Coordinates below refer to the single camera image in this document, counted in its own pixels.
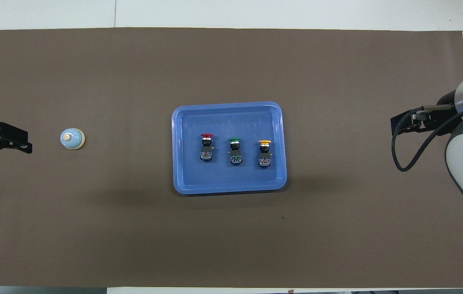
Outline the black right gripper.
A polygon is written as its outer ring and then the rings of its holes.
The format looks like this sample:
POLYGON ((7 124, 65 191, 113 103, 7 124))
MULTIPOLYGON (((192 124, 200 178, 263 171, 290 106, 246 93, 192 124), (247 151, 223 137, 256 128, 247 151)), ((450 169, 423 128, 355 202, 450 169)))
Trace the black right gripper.
POLYGON ((414 112, 411 109, 392 117, 391 134, 422 133, 438 128, 438 136, 451 134, 457 127, 457 119, 451 120, 456 114, 455 91, 451 91, 442 96, 435 105, 422 106, 414 112))

